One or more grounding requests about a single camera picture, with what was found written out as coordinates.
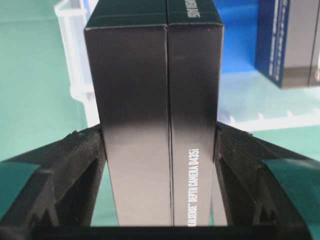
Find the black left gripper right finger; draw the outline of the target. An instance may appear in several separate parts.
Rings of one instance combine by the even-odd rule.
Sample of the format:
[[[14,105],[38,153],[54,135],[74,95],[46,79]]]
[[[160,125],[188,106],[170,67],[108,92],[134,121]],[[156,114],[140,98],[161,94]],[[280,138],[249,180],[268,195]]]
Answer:
[[[222,122],[215,141],[213,162],[228,224],[319,226],[319,161]]]

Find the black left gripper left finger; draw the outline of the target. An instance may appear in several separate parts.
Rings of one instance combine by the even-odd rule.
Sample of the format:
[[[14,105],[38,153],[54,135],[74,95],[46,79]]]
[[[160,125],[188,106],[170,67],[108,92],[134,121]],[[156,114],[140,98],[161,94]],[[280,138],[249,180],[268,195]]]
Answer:
[[[0,223],[88,226],[107,161],[99,125],[0,163]]]

